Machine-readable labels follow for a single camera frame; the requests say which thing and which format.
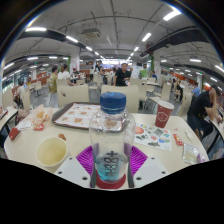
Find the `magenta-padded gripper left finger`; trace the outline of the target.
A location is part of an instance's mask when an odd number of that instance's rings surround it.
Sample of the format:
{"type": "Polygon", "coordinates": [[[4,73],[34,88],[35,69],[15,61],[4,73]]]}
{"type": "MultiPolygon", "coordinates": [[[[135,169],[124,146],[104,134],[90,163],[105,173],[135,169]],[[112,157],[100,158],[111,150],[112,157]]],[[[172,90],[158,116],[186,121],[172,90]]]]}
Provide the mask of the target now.
{"type": "Polygon", "coordinates": [[[76,157],[69,156],[55,175],[84,188],[95,187],[95,167],[92,147],[88,146],[76,157]]]}

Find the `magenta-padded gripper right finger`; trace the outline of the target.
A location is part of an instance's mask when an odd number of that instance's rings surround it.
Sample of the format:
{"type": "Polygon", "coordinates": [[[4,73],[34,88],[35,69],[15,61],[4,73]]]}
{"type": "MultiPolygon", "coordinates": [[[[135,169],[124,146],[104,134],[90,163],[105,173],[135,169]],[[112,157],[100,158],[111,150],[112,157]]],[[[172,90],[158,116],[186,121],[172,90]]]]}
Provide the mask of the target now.
{"type": "Polygon", "coordinates": [[[140,149],[131,149],[128,167],[128,185],[130,188],[140,188],[157,181],[169,172],[154,156],[147,156],[140,149]]]}

